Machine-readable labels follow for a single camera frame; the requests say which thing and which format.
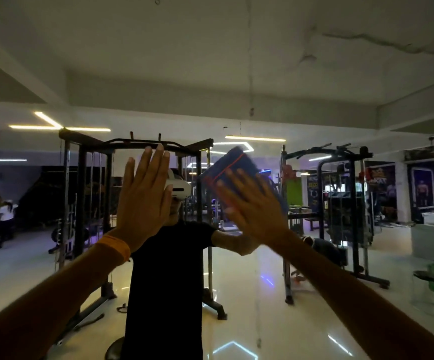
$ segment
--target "glossy white floor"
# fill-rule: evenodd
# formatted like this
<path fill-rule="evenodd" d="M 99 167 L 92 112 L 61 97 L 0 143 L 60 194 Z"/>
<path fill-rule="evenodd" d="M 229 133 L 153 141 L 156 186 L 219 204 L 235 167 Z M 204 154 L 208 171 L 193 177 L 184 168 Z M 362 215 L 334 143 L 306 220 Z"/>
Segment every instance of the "glossy white floor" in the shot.
<path fill-rule="evenodd" d="M 51 247 L 49 234 L 40 232 L 23 234 L 0 250 L 0 309 L 54 271 L 54 257 L 47 254 Z M 369 285 L 434 333 L 434 317 L 409 303 L 411 273 L 427 264 L 410 256 L 410 252 L 408 228 L 384 228 L 375 237 L 369 252 L 370 273 L 389 279 L 391 286 L 383 290 Z M 246 257 L 221 249 L 213 249 L 213 254 L 214 292 L 217 301 L 224 305 L 228 320 L 218 321 L 211 310 L 202 308 L 205 357 L 214 360 L 368 358 L 309 283 L 296 289 L 295 306 L 284 303 L 282 261 L 268 248 L 261 247 Z M 62 346 L 50 351 L 50 359 L 103 359 L 107 347 L 124 335 L 125 315 L 118 313 L 116 307 L 127 301 L 131 270 L 132 264 L 126 263 L 112 273 L 118 298 L 101 306 L 91 318 L 101 313 L 105 317 L 68 336 Z M 169 275 L 178 276 L 178 270 L 169 268 Z M 172 303 L 172 288 L 165 288 L 165 278 L 162 284 L 164 293 L 155 295 L 166 295 Z M 92 295 L 88 302 L 96 297 L 97 294 Z M 172 307 L 162 311 L 168 313 L 169 321 L 181 321 L 185 326 L 185 317 Z M 173 358 L 176 354 L 166 349 L 165 339 L 161 341 L 165 350 L 156 358 Z"/>

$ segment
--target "white vr headset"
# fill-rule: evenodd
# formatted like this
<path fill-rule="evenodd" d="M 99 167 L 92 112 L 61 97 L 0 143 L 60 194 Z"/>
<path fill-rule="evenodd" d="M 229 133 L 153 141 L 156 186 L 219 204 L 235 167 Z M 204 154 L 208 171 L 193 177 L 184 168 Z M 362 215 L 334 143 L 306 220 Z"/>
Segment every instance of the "white vr headset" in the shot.
<path fill-rule="evenodd" d="M 168 179 L 165 182 L 165 186 L 167 187 L 169 184 L 173 185 L 172 197 L 175 197 L 178 200 L 184 200 L 190 196 L 190 184 L 183 179 L 176 179 L 172 169 L 168 170 Z"/>

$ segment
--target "cable machine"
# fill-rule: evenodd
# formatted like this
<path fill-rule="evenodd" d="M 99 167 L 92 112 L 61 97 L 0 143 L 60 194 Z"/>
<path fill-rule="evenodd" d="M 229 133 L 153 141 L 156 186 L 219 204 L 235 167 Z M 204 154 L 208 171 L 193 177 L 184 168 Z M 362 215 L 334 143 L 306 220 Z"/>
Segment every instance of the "cable machine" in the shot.
<path fill-rule="evenodd" d="M 344 195 L 347 194 L 349 198 L 349 205 L 350 205 L 350 232 L 347 237 L 343 236 L 343 230 L 341 225 L 341 232 L 339 233 L 341 238 L 338 241 L 349 241 L 352 245 L 352 263 L 353 263 L 353 271 L 349 271 L 351 275 L 358 279 L 367 280 L 372 283 L 376 283 L 380 286 L 380 288 L 388 289 L 390 286 L 390 282 L 386 279 L 377 278 L 375 276 L 369 275 L 369 268 L 368 268 L 368 256 L 367 256 L 367 249 L 368 249 L 368 235 L 365 233 L 364 226 L 366 224 L 366 208 L 365 208 L 365 194 L 364 194 L 364 181 L 362 181 L 362 193 L 359 195 L 359 199 L 362 200 L 363 204 L 360 205 L 361 212 L 358 210 L 358 204 L 357 204 L 357 191 L 356 191 L 356 180 L 355 180 L 355 162 L 360 161 L 360 168 L 361 168 L 361 175 L 364 177 L 364 159 L 372 158 L 374 155 L 369 152 L 368 148 L 366 146 L 360 147 L 360 150 L 358 154 L 350 151 L 347 149 L 347 147 L 350 144 L 337 146 L 336 149 L 326 149 L 327 146 L 330 144 L 321 146 L 321 147 L 314 147 L 307 150 L 301 150 L 296 151 L 292 153 L 287 153 L 285 150 L 285 145 L 282 145 L 282 151 L 280 156 L 280 183 L 279 183 L 279 189 L 280 193 L 284 197 L 284 199 L 287 199 L 287 192 L 285 184 L 282 181 L 283 177 L 283 171 L 284 167 L 286 165 L 286 161 L 289 159 L 300 159 L 305 155 L 309 154 L 325 154 L 327 156 L 330 156 L 329 158 L 322 159 L 318 166 L 317 166 L 317 211 L 316 212 L 310 212 L 310 213 L 302 213 L 302 210 L 300 212 L 290 212 L 287 215 L 287 218 L 289 220 L 289 224 L 298 224 L 302 228 L 303 231 L 303 222 L 305 218 L 317 218 L 319 220 L 319 238 L 325 239 L 325 230 L 324 230 L 324 223 L 325 223 L 325 206 L 324 206 L 324 177 L 322 173 L 322 167 L 324 164 L 327 163 L 337 163 L 337 162 L 348 162 L 346 166 L 348 166 L 349 170 L 349 177 L 348 177 L 348 184 L 350 186 L 350 192 L 335 192 L 336 194 L 329 195 L 329 199 L 331 200 L 332 197 L 338 197 L 340 199 L 340 205 L 342 205 L 342 198 L 344 198 Z M 362 220 L 357 219 L 358 215 L 362 213 L 363 218 Z M 359 265 L 359 244 L 364 249 L 364 273 L 359 271 L 359 268 L 361 267 Z M 284 283 L 285 283 L 285 294 L 286 299 L 285 302 L 287 304 L 293 304 L 294 299 L 292 296 L 292 290 L 291 290 L 291 271 L 290 271 L 290 263 L 284 259 Z"/>
<path fill-rule="evenodd" d="M 100 217 L 100 204 L 97 209 L 97 216 L 93 221 L 101 222 L 102 224 L 102 235 L 111 230 L 111 203 L 114 201 L 112 199 L 112 163 L 113 163 L 113 154 L 118 149 L 145 149 L 147 146 L 150 146 L 152 149 L 156 149 L 158 144 L 163 144 L 164 148 L 167 151 L 175 153 L 177 156 L 177 165 L 179 174 L 183 177 L 183 159 L 190 157 L 191 159 L 195 159 L 196 165 L 196 175 L 200 175 L 202 173 L 202 151 L 207 151 L 207 164 L 210 164 L 210 148 L 214 145 L 214 140 L 209 138 L 206 140 L 202 140 L 196 142 L 191 145 L 180 145 L 176 142 L 172 141 L 161 141 L 160 134 L 159 140 L 140 140 L 134 139 L 133 133 L 130 134 L 130 139 L 127 138 L 115 138 L 109 141 L 101 141 L 99 139 L 93 138 L 91 136 L 76 132 L 70 131 L 65 128 L 61 129 L 58 132 L 59 138 L 64 140 L 64 215 L 61 220 L 61 246 L 59 250 L 59 270 L 64 267 L 65 263 L 65 247 L 67 247 L 67 243 L 70 239 L 69 237 L 69 211 L 70 206 L 68 202 L 68 192 L 69 192 L 69 169 L 70 169 L 70 147 L 71 144 L 78 145 L 79 153 L 78 153 L 78 167 L 77 167 L 77 198 L 75 202 L 75 236 L 74 236 L 74 244 L 72 248 L 72 258 L 76 259 L 79 255 L 84 252 L 85 241 L 89 238 L 86 235 L 85 224 L 86 221 L 86 212 L 85 212 L 85 193 L 86 193 L 86 170 L 87 170 L 87 156 L 88 153 L 91 153 L 91 175 L 93 174 L 93 163 L 95 162 L 94 153 L 100 153 L 99 161 L 100 161 L 100 169 L 102 170 L 102 157 L 106 157 L 105 163 L 105 176 L 104 176 L 104 202 L 103 202 L 103 212 L 102 217 Z M 180 211 L 180 217 L 184 217 L 184 211 Z M 199 180 L 196 180 L 196 219 L 197 222 L 202 222 L 202 185 Z M 97 228 L 97 237 L 100 237 L 100 228 Z M 227 314 L 224 311 L 223 306 L 220 303 L 217 303 L 213 299 L 212 293 L 212 252 L 211 248 L 208 249 L 208 266 L 209 266 L 209 288 L 204 288 L 204 253 L 202 252 L 202 303 L 206 304 L 210 308 L 213 308 L 217 311 L 217 318 L 221 320 L 227 319 Z M 64 332 L 58 338 L 58 341 L 63 339 L 66 334 L 74 330 L 76 327 L 82 327 L 84 325 L 77 326 L 83 320 L 85 320 L 88 315 L 94 312 L 101 304 L 105 303 L 107 300 L 111 300 L 117 298 L 113 291 L 112 282 L 107 278 L 104 283 L 100 286 L 100 298 L 97 299 L 94 303 L 90 304 L 84 310 L 79 310 L 69 321 Z"/>

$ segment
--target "metal frame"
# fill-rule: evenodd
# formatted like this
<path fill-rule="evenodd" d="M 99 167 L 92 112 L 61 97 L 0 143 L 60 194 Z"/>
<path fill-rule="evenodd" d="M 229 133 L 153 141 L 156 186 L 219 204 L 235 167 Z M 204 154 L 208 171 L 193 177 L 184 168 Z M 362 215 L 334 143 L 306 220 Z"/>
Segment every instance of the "metal frame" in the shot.
<path fill-rule="evenodd" d="M 110 204 L 111 204 L 111 184 L 112 184 L 112 157 L 116 150 L 118 149 L 145 149 L 150 146 L 152 149 L 156 149 L 158 144 L 163 144 L 167 151 L 174 152 L 178 160 L 178 169 L 180 174 L 182 174 L 182 162 L 184 157 L 195 157 L 197 165 L 197 175 L 202 173 L 202 158 L 201 151 L 210 151 L 210 148 L 214 145 L 213 139 L 206 139 L 203 141 L 196 142 L 194 144 L 184 146 L 173 141 L 160 141 L 159 140 L 139 140 L 139 139 L 125 139 L 116 138 L 109 141 L 101 141 L 99 139 L 93 138 L 91 136 L 70 131 L 65 128 L 58 132 L 59 138 L 64 140 L 64 172 L 65 172 L 65 192 L 68 192 L 69 186 L 69 169 L 70 169 L 70 146 L 71 144 L 79 146 L 79 158 L 78 158 L 78 168 L 77 168 L 77 199 L 75 207 L 75 237 L 73 246 L 73 258 L 75 259 L 81 255 L 84 251 L 84 192 L 86 188 L 86 169 L 87 169 L 87 153 L 101 153 L 106 155 L 106 168 L 105 168 L 105 194 L 104 194 L 104 212 L 103 212 L 103 233 L 111 230 L 110 223 Z M 202 185 L 199 180 L 197 180 L 197 222 L 202 222 Z M 64 212 L 68 212 L 68 194 L 64 195 Z M 69 239 L 67 234 L 68 214 L 63 217 L 64 230 L 62 231 L 62 241 L 65 247 L 65 243 Z M 62 266 L 64 264 L 64 257 L 59 259 L 59 264 L 62 261 Z M 212 253 L 211 248 L 209 248 L 209 267 L 212 267 Z M 212 288 L 212 277 L 209 276 L 209 287 Z M 94 303 L 89 305 L 83 311 L 78 311 L 72 319 L 67 324 L 64 332 L 60 335 L 59 340 L 63 339 L 64 336 L 72 331 L 80 322 L 85 320 L 88 315 L 90 315 L 94 310 L 96 310 L 101 304 L 105 303 L 107 300 L 117 298 L 115 295 L 112 283 L 106 278 L 105 282 L 100 286 L 100 298 Z M 224 311 L 223 306 L 213 300 L 213 296 L 207 288 L 204 288 L 204 253 L 202 251 L 202 303 L 213 308 L 217 311 L 218 319 L 227 319 L 227 315 Z"/>
<path fill-rule="evenodd" d="M 292 153 L 287 153 L 285 150 L 285 145 L 282 145 L 281 150 L 281 156 L 280 156 L 280 193 L 284 197 L 285 200 L 287 200 L 287 194 L 285 185 L 282 182 L 282 174 L 283 169 L 286 165 L 286 161 L 288 159 L 296 158 L 300 159 L 301 157 L 308 155 L 308 154 L 326 154 L 330 155 L 330 158 L 322 159 L 319 164 L 317 165 L 317 200 L 318 200 L 318 209 L 317 212 L 311 212 L 311 213 L 290 213 L 288 214 L 287 218 L 288 220 L 292 219 L 300 219 L 301 223 L 303 223 L 304 218 L 318 218 L 319 219 L 319 238 L 325 239 L 325 229 L 324 229 L 324 223 L 325 223 L 325 210 L 324 210 L 324 195 L 323 195 L 323 189 L 324 189 L 324 182 L 322 177 L 322 167 L 324 164 L 327 163 L 337 163 L 337 162 L 349 162 L 349 179 L 350 179 L 350 214 L 352 217 L 357 217 L 358 210 L 357 210 L 357 192 L 355 187 L 355 162 L 357 161 L 363 161 L 367 158 L 372 158 L 374 155 L 369 152 L 368 148 L 366 146 L 360 147 L 359 153 L 356 154 L 350 150 L 347 149 L 347 145 L 343 146 L 337 146 L 336 149 L 325 149 L 326 146 L 330 144 L 321 146 L 321 147 L 314 147 L 310 148 L 308 150 L 301 150 L 296 151 Z M 357 226 L 357 220 L 352 220 L 351 225 L 351 232 L 352 232 L 352 263 L 353 263 L 353 271 L 349 271 L 351 275 L 358 279 L 367 280 L 372 283 L 377 283 L 379 286 L 383 289 L 388 289 L 390 286 L 390 281 L 387 279 L 381 279 L 374 276 L 369 275 L 368 271 L 368 259 L 366 252 L 364 253 L 364 261 L 366 267 L 365 272 L 361 273 L 359 272 L 359 239 L 358 239 L 358 226 Z M 367 236 L 364 234 L 364 251 L 367 251 Z M 284 283 L 285 283 L 285 292 L 286 292 L 286 299 L 285 302 L 287 304 L 293 304 L 294 299 L 292 296 L 292 290 L 291 290 L 291 271 L 290 271 L 290 263 L 284 259 Z"/>

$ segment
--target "orange wristband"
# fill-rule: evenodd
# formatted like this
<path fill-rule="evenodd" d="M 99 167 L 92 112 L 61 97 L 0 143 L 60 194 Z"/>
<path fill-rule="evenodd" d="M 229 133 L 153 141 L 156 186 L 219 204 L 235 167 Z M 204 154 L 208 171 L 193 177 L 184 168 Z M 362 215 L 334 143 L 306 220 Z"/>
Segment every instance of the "orange wristband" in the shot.
<path fill-rule="evenodd" d="M 97 244 L 106 245 L 116 250 L 120 255 L 122 255 L 124 263 L 129 261 L 130 259 L 129 245 L 127 245 L 126 242 L 120 240 L 119 238 L 110 235 L 104 235 L 100 238 L 99 241 L 97 241 Z"/>

